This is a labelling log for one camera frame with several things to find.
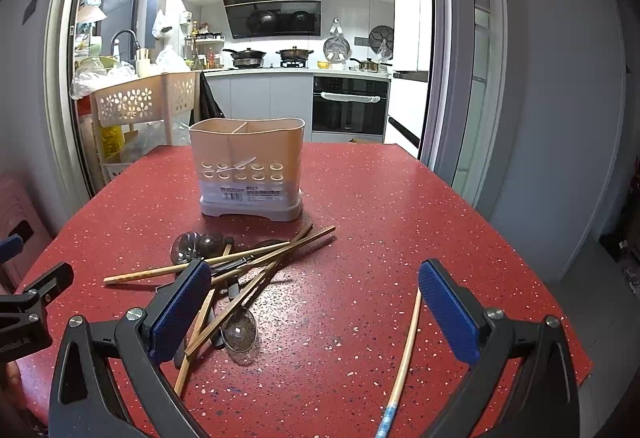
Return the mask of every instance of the red table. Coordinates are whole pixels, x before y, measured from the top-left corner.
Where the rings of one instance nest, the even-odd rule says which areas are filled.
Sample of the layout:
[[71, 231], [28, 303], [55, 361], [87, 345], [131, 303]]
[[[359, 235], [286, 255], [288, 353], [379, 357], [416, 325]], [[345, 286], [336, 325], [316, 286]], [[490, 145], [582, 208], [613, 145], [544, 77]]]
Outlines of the red table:
[[[303, 215], [289, 224], [204, 218], [190, 148], [160, 147], [133, 164], [66, 224], [25, 280], [62, 260], [76, 274], [48, 309], [54, 345], [20, 362], [32, 410], [46, 419], [58, 343], [71, 316], [119, 318], [145, 306], [152, 286], [167, 281], [106, 288], [102, 278], [167, 264], [173, 240], [187, 230], [220, 230], [247, 246], [291, 238], [308, 221], [316, 229], [338, 227], [335, 239], [279, 272], [253, 304], [260, 333], [253, 364], [239, 366], [224, 350], [201, 352], [184, 403], [212, 436], [372, 437], [396, 378], [417, 267], [427, 258], [439, 258], [483, 305], [511, 318], [563, 317], [500, 235], [395, 145], [305, 144], [301, 189]], [[590, 362], [566, 318], [564, 325], [581, 382]], [[466, 370], [426, 307], [419, 328], [392, 437], [419, 436]], [[173, 384], [174, 366], [162, 370]], [[132, 416], [153, 432], [123, 371], [117, 365]], [[509, 376], [481, 426], [499, 411]]]

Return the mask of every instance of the pink plastic stool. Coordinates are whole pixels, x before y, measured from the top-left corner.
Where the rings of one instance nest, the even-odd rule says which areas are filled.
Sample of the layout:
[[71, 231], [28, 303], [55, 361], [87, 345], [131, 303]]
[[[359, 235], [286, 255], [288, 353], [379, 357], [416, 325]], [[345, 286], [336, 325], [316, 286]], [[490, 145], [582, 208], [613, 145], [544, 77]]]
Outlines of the pink plastic stool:
[[19, 234], [24, 242], [24, 250], [0, 265], [10, 284], [5, 285], [13, 293], [38, 256], [51, 242], [51, 236], [33, 208], [26, 191], [15, 176], [0, 176], [0, 239]]

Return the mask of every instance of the oven handle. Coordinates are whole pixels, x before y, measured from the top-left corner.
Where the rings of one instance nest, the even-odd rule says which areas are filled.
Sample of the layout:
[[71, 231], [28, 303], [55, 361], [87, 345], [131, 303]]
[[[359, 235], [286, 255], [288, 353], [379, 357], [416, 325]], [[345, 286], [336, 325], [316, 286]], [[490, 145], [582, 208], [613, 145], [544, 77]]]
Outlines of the oven handle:
[[363, 97], [361, 95], [343, 95], [338, 93], [320, 93], [322, 98], [326, 100], [336, 100], [337, 102], [362, 102], [364, 104], [375, 104], [380, 102], [380, 97], [377, 95], [370, 97]]

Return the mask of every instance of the white countertop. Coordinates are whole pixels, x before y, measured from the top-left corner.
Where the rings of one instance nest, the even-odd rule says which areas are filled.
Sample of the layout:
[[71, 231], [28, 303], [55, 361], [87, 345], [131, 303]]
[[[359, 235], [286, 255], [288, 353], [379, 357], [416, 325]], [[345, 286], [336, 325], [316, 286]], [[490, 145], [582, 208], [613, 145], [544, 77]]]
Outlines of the white countertop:
[[391, 74], [359, 72], [352, 70], [323, 70], [320, 68], [249, 68], [246, 70], [203, 70], [207, 77], [247, 76], [260, 74], [312, 74], [328, 77], [350, 77], [356, 79], [369, 79], [372, 81], [391, 80]]

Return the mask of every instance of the gray lower cabinet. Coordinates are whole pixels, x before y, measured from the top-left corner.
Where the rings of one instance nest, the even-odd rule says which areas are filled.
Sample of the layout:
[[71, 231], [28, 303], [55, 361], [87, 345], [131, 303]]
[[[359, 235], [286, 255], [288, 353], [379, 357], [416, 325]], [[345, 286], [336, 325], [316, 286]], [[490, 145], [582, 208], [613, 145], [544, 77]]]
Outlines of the gray lower cabinet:
[[231, 115], [231, 78], [208, 77], [207, 83], [211, 88], [213, 98], [216, 99], [216, 102], [225, 114], [225, 117], [233, 118]]
[[305, 121], [305, 142], [311, 142], [314, 76], [311, 74], [271, 77], [271, 116], [293, 116]]
[[271, 118], [271, 78], [231, 77], [231, 114], [239, 120]]

